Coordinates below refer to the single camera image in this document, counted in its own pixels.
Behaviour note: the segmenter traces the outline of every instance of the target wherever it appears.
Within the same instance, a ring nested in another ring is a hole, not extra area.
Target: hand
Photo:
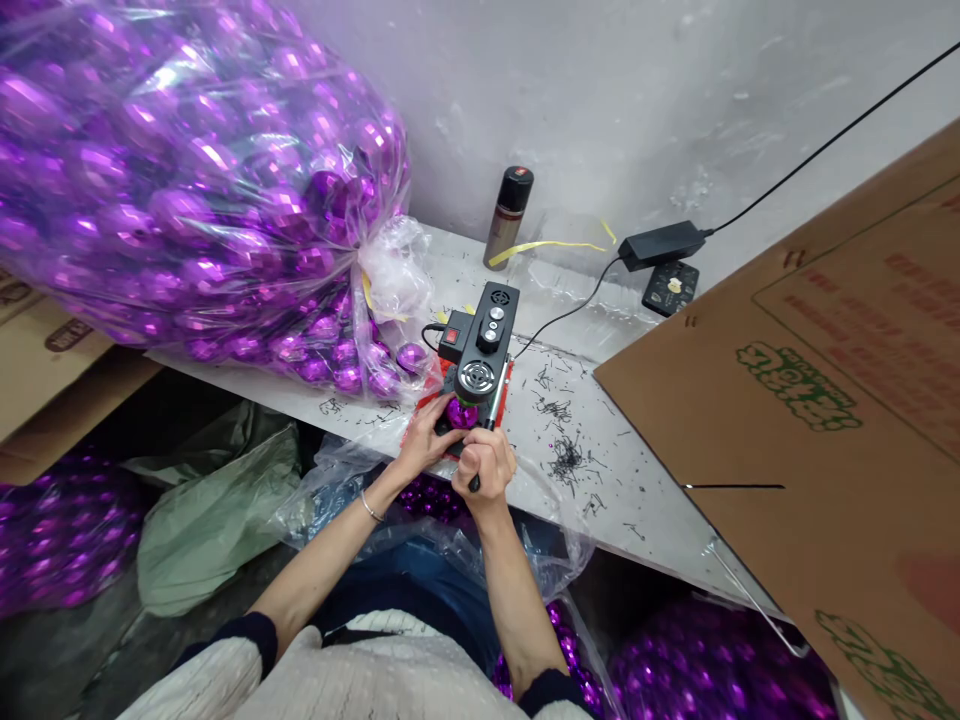
[[[492,432],[474,428],[464,438],[460,464],[453,476],[453,489],[466,501],[474,520],[497,509],[506,509],[504,491],[517,471],[517,458],[502,428]],[[470,492],[470,481],[480,473],[480,489]]]
[[[444,435],[437,435],[433,429],[452,398],[453,393],[435,397],[423,406],[410,424],[407,439],[397,458],[397,463],[410,475],[408,482],[443,457],[447,448],[467,436],[467,430],[451,430]]]

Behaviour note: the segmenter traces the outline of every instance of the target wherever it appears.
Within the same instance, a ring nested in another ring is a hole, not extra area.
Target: person's left hand
[[[434,432],[434,425],[437,424],[437,420],[446,410],[447,403],[453,399],[453,395],[453,393],[447,393],[435,397],[423,406],[410,424],[407,439],[403,443],[400,457],[396,460],[405,474],[409,474],[409,480],[437,462],[443,457],[447,448],[457,440],[463,440],[467,436],[468,430],[451,430],[444,435],[437,435]]]

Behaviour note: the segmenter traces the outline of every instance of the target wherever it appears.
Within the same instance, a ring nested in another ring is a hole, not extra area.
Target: black can cap
[[[508,167],[500,183],[497,205],[508,212],[523,212],[527,209],[527,200],[533,189],[533,171],[522,165]]]

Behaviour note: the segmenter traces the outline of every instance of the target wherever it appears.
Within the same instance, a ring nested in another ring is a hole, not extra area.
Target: silver bracelet
[[[363,488],[360,488],[360,501],[363,503],[363,506],[367,509],[367,512],[370,513],[370,517],[372,517],[377,522],[383,522],[383,515],[378,515],[373,511],[373,508],[367,505],[367,496],[363,494]]]

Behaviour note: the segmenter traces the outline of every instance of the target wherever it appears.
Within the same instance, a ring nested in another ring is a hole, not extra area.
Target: blue jeans
[[[398,575],[406,576],[433,595],[459,618],[479,648],[481,670],[487,677],[492,677],[500,657],[500,641],[497,639],[487,591],[438,555],[425,540],[408,540],[395,548],[353,563],[330,593],[328,602],[332,600],[335,603],[336,596],[349,595],[358,590],[376,593],[379,584]],[[429,624],[429,618],[421,619]]]

